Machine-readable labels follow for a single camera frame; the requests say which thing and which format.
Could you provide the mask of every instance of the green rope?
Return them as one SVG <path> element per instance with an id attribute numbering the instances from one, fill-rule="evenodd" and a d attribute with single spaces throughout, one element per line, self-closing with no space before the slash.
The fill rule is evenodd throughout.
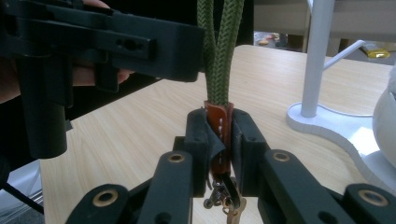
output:
<path id="1" fill-rule="evenodd" d="M 244 0 L 224 0 L 219 37 L 216 43 L 213 25 L 213 0 L 198 0 L 198 25 L 205 29 L 204 67 L 207 99 L 214 105 L 226 106 L 230 70 L 242 17 Z"/>

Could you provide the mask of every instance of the table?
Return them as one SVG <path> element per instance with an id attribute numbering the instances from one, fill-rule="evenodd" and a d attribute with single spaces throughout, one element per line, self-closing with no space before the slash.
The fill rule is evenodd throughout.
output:
<path id="1" fill-rule="evenodd" d="M 286 123 L 288 107 L 303 95 L 306 54 L 240 46 L 231 71 L 230 102 L 255 120 L 271 148 L 295 154 L 325 187 L 343 193 L 365 182 L 336 144 Z M 353 114 L 372 114 L 388 83 L 389 65 L 342 60 L 326 70 L 319 101 Z M 184 136 L 187 114 L 204 105 L 205 76 L 196 82 L 161 80 L 72 121 L 68 150 L 42 160 L 46 223 L 65 223 L 91 189 L 120 184 L 132 189 L 152 177 L 160 156 Z M 241 223 L 261 223 L 257 200 L 247 199 Z M 194 199 L 193 223 L 225 223 L 220 208 L 206 210 Z"/>

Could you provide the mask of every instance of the floor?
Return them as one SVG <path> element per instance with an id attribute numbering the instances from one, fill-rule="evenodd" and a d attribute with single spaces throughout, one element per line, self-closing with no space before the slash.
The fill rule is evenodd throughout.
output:
<path id="1" fill-rule="evenodd" d="M 293 51 L 302 51 L 302 48 L 298 45 L 290 45 L 287 42 L 284 43 L 276 43 L 274 39 L 267 39 L 267 37 L 271 36 L 271 33 L 266 32 L 255 32 L 254 33 L 254 45 L 259 46 L 259 42 L 261 40 L 268 40 L 268 43 L 263 45 L 264 48 L 274 48 L 274 49 L 283 49 L 283 50 L 293 50 Z M 362 62 L 370 62 L 370 63 L 383 63 L 394 65 L 396 62 L 396 53 L 392 52 L 391 56 L 387 59 L 375 59 L 370 60 L 368 59 L 365 54 L 360 51 L 356 50 L 355 52 L 351 53 L 349 56 L 346 57 L 350 60 L 362 61 Z M 25 207 L 21 215 L 10 218 L 9 220 L 3 220 L 5 224 L 43 224 L 45 223 L 44 216 L 37 213 L 33 209 L 29 209 Z"/>

